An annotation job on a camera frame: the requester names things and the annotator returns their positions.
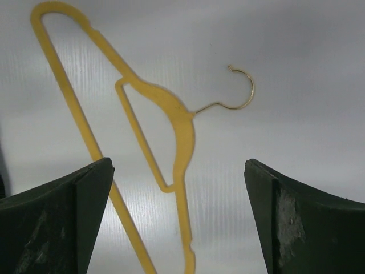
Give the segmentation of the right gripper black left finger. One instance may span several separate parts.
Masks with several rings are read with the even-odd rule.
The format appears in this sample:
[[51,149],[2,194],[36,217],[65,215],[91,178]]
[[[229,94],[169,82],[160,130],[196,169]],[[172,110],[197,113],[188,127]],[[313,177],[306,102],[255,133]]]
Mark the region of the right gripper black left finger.
[[1,196],[1,273],[86,273],[113,181],[110,158]]

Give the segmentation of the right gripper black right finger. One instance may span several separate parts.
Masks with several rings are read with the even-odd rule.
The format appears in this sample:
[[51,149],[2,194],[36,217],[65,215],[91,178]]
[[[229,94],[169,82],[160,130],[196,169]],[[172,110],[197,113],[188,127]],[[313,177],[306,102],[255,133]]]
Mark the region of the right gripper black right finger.
[[268,273],[364,273],[364,203],[255,159],[244,177]]

